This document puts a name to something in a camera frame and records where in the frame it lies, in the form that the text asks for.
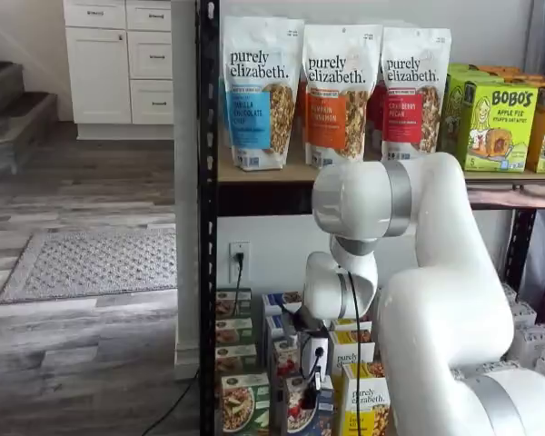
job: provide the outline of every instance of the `floor mat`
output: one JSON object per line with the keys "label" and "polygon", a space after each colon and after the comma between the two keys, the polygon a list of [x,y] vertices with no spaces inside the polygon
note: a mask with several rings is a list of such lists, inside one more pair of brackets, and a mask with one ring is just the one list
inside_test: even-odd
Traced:
{"label": "floor mat", "polygon": [[34,235],[0,292],[0,303],[175,287],[175,229]]}

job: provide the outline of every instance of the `black cable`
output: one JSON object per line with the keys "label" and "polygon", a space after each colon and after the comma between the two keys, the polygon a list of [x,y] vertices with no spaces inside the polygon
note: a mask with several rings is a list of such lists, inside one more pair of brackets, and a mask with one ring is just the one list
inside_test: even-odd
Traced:
{"label": "black cable", "polygon": [[146,436],[151,430],[153,430],[155,427],[157,427],[158,425],[160,425],[168,416],[170,416],[170,414],[175,410],[176,407],[178,407],[178,405],[180,404],[180,402],[183,400],[183,397],[185,397],[185,394],[188,393],[189,390],[192,389],[192,386],[193,386],[193,383],[196,381],[196,379],[198,378],[198,374],[200,373],[200,370],[198,369],[198,371],[196,371],[196,374],[194,375],[194,377],[190,380],[190,384],[188,384],[188,387],[185,388],[185,391],[182,392],[182,395],[180,395],[180,398],[178,398],[175,403],[173,404],[172,407],[170,407],[170,409],[163,414],[163,416],[157,420],[156,422],[154,422],[152,425],[150,425],[143,433],[142,433],[142,436]]}
{"label": "black cable", "polygon": [[348,271],[349,281],[352,283],[353,303],[355,304],[355,320],[357,321],[357,434],[362,436],[362,420],[360,419],[360,368],[362,366],[362,338],[360,332],[360,310],[357,307],[357,294],[355,293],[355,284],[352,274]]}
{"label": "black cable", "polygon": [[238,279],[236,280],[236,294],[234,295],[233,313],[231,316],[236,316],[236,305],[238,304],[238,292],[240,290],[240,280],[243,277],[244,253],[234,255],[234,260],[238,262]]}

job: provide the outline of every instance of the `wooden floor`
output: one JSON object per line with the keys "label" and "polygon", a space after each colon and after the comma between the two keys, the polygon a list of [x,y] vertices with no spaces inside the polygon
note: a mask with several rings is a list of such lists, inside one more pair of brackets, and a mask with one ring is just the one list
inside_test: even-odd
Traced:
{"label": "wooden floor", "polygon": [[[39,231],[173,226],[173,145],[77,142],[60,124],[0,181],[0,290]],[[0,436],[138,436],[173,380],[175,290],[0,305]],[[192,390],[154,435],[196,434]]]}

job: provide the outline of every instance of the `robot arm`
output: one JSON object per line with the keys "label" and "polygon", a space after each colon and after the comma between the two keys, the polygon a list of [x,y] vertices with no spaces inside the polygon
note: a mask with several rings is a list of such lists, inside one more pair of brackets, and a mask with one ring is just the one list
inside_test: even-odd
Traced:
{"label": "robot arm", "polygon": [[334,278],[337,264],[352,272],[363,313],[377,284],[373,246],[416,225],[419,266],[390,279],[378,308],[398,433],[545,435],[545,380],[538,374],[500,372],[472,385],[451,376],[450,368],[497,361],[513,335],[510,308],[456,160],[431,154],[328,167],[315,182],[312,200],[316,222],[332,234],[334,258],[331,263],[314,253],[307,265],[304,304],[321,318],[342,312],[352,317],[337,310],[350,307],[352,299]]}

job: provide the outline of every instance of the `granola bag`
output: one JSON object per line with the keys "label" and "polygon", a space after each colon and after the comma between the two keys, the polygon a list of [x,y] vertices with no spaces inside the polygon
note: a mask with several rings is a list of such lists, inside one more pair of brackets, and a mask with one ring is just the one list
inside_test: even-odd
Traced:
{"label": "granola bag", "polygon": [[380,25],[306,25],[306,161],[363,160],[367,102],[380,64]]}
{"label": "granola bag", "polygon": [[449,29],[383,29],[383,159],[436,151],[450,51]]}
{"label": "granola bag", "polygon": [[223,70],[234,164],[281,169],[301,69],[303,20],[224,18]]}

